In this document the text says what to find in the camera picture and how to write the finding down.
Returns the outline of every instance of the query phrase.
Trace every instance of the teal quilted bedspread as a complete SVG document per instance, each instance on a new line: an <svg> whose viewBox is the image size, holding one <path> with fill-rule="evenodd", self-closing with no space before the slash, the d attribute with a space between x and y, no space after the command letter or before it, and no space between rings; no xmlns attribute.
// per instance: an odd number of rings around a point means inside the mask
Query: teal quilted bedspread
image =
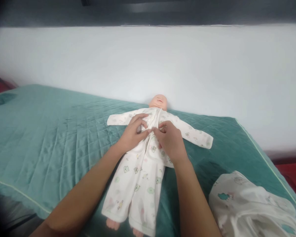
<svg viewBox="0 0 296 237"><path fill-rule="evenodd" d="M146 106L39 85L0 94L0 193L46 218L120 138L125 127L107 126L109 115ZM237 170L296 208L296 194L236 119L169 112L214 137L210 150L184 141L206 197L221 174ZM82 234L133 236L128 221L117 232L106 227L101 215L105 194ZM179 233L176 178L166 168L156 235Z"/></svg>

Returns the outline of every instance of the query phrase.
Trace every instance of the bed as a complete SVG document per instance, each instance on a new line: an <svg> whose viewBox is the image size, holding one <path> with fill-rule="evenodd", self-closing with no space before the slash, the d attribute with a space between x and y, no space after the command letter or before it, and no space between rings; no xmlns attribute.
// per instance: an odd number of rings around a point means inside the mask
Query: bed
<svg viewBox="0 0 296 237"><path fill-rule="evenodd" d="M46 218L120 138L125 126L107 126L109 115L146 106L40 85L1 93L0 193ZM237 170L296 208L294 191L236 119L169 112L214 137L210 150L184 141L206 198L221 174ZM105 195L106 191L81 234L133 236L128 221L116 232L106 227L101 215ZM175 173L166 168L156 236L179 236L179 232Z"/></svg>

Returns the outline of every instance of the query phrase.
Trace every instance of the wrist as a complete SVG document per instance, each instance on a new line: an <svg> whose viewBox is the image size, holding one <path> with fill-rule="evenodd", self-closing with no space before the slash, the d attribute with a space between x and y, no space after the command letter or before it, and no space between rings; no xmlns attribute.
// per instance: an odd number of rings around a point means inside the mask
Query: wrist
<svg viewBox="0 0 296 237"><path fill-rule="evenodd" d="M112 146L112 148L121 156L127 152L127 151L125 151L124 146L119 141L117 141L117 143L115 143Z"/></svg>
<svg viewBox="0 0 296 237"><path fill-rule="evenodd" d="M181 166L182 164L185 164L185 163L190 163L190 160L186 152L178 153L174 157L170 157L170 159L173 163L174 168Z"/></svg>

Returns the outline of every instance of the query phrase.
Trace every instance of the white baby garment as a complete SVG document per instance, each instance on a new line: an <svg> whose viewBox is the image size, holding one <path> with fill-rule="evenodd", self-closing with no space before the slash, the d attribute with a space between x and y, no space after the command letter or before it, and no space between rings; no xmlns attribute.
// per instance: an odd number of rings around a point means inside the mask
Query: white baby garment
<svg viewBox="0 0 296 237"><path fill-rule="evenodd" d="M291 202L254 185L238 171L217 179L209 206L223 237L296 237Z"/></svg>
<svg viewBox="0 0 296 237"><path fill-rule="evenodd" d="M161 122L169 120L180 129L184 139L207 149L212 146L212 136L194 129L177 116L160 108L143 108L111 115L107 124L128 125L133 116L141 113L149 114L143 119L147 122L148 129L158 127ZM159 142L151 132L122 157L106 195L102 214L119 223L129 217L132 227L146 235L154 236L165 166L173 168L169 157L163 149L159 149Z"/></svg>

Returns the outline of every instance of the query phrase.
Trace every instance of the doll head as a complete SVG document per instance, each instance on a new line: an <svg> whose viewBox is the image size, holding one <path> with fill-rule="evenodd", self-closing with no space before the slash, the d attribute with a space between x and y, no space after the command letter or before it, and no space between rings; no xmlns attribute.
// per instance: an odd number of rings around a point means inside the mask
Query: doll head
<svg viewBox="0 0 296 237"><path fill-rule="evenodd" d="M155 95L149 103L149 108L157 107L167 111L168 100L164 95Z"/></svg>

